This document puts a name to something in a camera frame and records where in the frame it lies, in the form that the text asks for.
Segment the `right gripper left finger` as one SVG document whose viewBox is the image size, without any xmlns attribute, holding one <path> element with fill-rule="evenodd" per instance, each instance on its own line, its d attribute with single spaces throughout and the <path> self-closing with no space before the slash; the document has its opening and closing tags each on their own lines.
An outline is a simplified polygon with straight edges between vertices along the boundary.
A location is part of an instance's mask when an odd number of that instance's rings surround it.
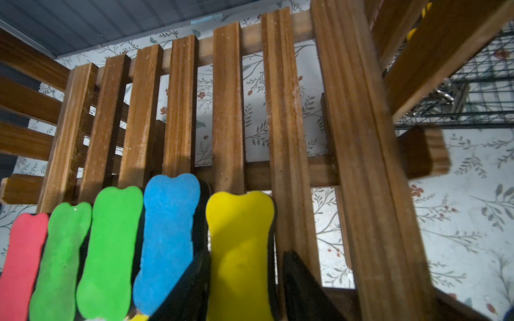
<svg viewBox="0 0 514 321">
<path fill-rule="evenodd" d="M 206 320 L 210 270 L 210 253 L 202 250 L 149 320 Z"/>
</svg>

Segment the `green eraser bottom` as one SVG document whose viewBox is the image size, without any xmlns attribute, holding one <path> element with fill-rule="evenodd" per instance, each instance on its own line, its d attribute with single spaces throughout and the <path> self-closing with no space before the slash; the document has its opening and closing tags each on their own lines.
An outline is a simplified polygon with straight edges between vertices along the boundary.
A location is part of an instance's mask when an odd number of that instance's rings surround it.
<svg viewBox="0 0 514 321">
<path fill-rule="evenodd" d="M 92 221 L 89 203 L 59 204 L 50 215 L 48 237 L 36 287 L 29 303 L 30 320 L 73 320 L 80 248 Z"/>
<path fill-rule="evenodd" d="M 77 307 L 84 318 L 126 318 L 142 211 L 139 187 L 107 187 L 96 197 L 87 257 L 76 290 Z"/>
</svg>

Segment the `red eraser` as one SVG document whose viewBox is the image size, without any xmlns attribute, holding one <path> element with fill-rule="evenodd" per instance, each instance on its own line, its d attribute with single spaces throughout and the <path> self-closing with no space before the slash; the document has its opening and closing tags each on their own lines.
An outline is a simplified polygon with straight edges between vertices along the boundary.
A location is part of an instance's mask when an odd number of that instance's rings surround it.
<svg viewBox="0 0 514 321">
<path fill-rule="evenodd" d="M 14 222 L 1 273 L 1 319 L 27 320 L 29 303 L 48 235 L 46 213 L 24 213 Z"/>
</svg>

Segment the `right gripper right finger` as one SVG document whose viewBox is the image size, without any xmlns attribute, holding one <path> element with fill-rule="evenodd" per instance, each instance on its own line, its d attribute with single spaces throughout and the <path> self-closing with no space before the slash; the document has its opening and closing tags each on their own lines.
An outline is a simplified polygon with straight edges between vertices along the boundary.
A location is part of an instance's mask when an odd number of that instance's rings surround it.
<svg viewBox="0 0 514 321">
<path fill-rule="evenodd" d="M 346 320 L 295 251 L 283 255 L 282 279 L 289 320 Z"/>
</svg>

